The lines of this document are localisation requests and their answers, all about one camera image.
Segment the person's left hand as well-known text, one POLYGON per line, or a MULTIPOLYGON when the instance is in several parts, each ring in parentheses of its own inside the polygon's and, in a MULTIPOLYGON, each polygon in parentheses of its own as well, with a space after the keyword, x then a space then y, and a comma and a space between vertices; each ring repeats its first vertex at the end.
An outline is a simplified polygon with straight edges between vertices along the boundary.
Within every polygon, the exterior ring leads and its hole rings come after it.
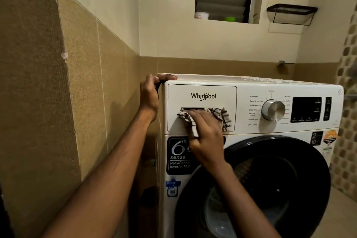
POLYGON ((143 116, 145 119, 149 120, 150 123, 156 119, 158 113, 159 97, 157 87, 159 87, 161 83, 162 82, 156 82, 156 75, 148 74, 140 85, 140 105, 138 113, 140 116, 143 116))

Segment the person's right hand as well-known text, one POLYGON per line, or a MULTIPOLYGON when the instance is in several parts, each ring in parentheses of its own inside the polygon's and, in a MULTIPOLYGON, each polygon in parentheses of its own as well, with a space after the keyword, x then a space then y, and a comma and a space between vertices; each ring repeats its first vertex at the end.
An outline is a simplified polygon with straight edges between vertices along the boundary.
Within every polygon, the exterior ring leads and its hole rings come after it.
POLYGON ((220 135, 199 135, 199 138, 189 139, 191 151, 200 164, 210 173, 225 163, 224 141, 221 129, 220 135))

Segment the white black-striped cleaning cloth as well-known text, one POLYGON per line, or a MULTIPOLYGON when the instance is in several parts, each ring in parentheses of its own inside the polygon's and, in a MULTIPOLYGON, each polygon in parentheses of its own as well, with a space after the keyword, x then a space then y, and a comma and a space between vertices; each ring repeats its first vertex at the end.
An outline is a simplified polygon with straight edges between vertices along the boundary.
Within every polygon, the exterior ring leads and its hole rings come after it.
MULTIPOLYGON (((199 132, 197 130, 196 123, 194 119, 190 116, 188 113, 189 110, 193 109, 184 109, 181 108, 181 110, 177 113, 177 117, 184 120, 187 126, 190 128, 187 131, 190 132, 190 135, 192 135, 195 138, 199 138, 199 132)), ((232 121, 230 119, 230 116, 225 108, 220 109, 220 108, 200 108, 200 110, 204 110, 208 113, 211 113, 219 122, 221 125, 222 132, 228 132, 230 131, 232 127, 232 121)))

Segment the person's right forearm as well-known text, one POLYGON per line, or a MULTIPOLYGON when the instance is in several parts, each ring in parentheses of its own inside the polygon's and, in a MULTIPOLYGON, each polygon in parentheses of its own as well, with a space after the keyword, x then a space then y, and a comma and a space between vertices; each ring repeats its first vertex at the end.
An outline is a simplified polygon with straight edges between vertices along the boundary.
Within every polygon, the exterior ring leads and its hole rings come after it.
POLYGON ((268 221, 226 161, 211 165, 212 175, 224 198, 237 238, 282 238, 268 221))

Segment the person's left forearm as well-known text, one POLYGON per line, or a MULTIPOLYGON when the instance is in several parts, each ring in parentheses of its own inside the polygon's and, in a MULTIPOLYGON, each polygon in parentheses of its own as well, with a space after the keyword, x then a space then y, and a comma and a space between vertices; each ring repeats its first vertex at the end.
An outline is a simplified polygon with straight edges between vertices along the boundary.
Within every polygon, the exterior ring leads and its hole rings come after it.
POLYGON ((113 238, 157 111, 148 106, 139 108, 114 149, 90 173, 41 238, 113 238))

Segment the white detergent drawer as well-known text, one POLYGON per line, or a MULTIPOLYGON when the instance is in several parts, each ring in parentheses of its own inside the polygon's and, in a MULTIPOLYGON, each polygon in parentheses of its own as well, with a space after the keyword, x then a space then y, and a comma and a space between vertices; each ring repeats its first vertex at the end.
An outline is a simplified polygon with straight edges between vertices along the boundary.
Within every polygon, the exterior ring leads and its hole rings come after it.
POLYGON ((166 109, 169 133, 185 132, 184 123, 177 116, 182 108, 224 108, 231 120, 228 132, 233 132, 237 108, 237 88, 234 86, 168 84, 166 109))

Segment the black feature sticker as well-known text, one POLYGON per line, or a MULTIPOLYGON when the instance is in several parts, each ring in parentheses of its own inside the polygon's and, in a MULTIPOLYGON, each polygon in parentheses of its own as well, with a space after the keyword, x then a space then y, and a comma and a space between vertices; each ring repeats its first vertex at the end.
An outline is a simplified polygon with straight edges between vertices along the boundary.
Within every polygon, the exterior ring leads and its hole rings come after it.
POLYGON ((200 165, 190 149, 188 136, 168 138, 166 159, 166 172, 172 176, 192 174, 200 165))

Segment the white front-load washing machine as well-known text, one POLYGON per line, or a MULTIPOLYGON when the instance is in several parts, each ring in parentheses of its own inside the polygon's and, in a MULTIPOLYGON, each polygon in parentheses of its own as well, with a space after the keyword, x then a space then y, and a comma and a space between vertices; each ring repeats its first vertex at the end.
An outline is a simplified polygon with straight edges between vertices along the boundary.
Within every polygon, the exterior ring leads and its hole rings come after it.
POLYGON ((282 238, 311 238, 331 191, 340 85, 178 74, 162 88, 156 137, 158 238, 236 238, 214 180, 193 155, 184 117, 223 122, 225 160, 282 238))

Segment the blue detergent sticker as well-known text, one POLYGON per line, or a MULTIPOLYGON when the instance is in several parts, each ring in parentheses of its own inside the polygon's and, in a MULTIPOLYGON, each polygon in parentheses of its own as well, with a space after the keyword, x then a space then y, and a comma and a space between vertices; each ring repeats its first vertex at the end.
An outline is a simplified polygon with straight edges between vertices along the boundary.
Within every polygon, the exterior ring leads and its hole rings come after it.
POLYGON ((180 186, 181 186, 181 181, 177 181, 175 178, 171 178, 170 181, 165 181, 165 187, 167 188, 167 197, 168 198, 178 197, 180 186))

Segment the silver program dial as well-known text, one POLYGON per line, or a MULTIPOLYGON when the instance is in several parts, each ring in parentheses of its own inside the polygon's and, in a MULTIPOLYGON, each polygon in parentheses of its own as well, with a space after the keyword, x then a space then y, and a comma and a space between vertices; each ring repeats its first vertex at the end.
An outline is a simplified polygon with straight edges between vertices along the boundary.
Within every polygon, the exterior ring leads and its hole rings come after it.
POLYGON ((282 101, 267 100, 261 107, 261 115, 269 121, 277 122, 281 120, 286 112, 285 105, 282 101))

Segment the black round washer door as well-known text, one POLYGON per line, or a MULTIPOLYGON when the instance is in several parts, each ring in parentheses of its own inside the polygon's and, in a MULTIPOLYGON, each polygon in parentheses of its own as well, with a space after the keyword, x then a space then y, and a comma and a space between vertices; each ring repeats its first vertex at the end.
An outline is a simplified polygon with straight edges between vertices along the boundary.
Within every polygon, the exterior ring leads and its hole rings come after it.
MULTIPOLYGON (((311 238, 331 190, 328 163, 314 146, 288 136, 258 136, 224 153, 282 238, 311 238)), ((181 192, 173 233, 175 238, 236 238, 216 183, 203 167, 181 192)))

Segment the black display panel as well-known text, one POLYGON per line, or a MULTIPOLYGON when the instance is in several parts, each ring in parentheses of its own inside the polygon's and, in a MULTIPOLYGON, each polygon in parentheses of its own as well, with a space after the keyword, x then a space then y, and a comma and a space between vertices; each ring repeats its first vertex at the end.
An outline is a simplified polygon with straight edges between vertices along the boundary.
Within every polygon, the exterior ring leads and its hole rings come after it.
POLYGON ((321 108, 322 97, 293 97, 290 122, 318 122, 321 108))

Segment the black warranty sticker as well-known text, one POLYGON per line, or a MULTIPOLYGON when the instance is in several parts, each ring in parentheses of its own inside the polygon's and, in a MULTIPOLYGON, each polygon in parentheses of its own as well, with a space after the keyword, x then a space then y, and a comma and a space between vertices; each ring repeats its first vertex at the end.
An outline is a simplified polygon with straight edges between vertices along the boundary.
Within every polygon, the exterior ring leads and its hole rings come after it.
POLYGON ((311 146, 320 146, 322 142, 324 132, 323 131, 314 131, 312 132, 310 145, 311 146))

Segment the orange round sticker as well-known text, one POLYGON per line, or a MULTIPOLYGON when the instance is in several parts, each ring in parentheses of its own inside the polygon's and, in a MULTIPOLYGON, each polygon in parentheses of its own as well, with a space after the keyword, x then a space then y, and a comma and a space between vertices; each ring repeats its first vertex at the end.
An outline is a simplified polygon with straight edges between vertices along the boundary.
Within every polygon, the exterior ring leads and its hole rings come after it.
POLYGON ((323 142, 327 145, 327 146, 331 146, 338 137, 338 132, 334 129, 329 130, 325 133, 324 138, 323 138, 323 142))

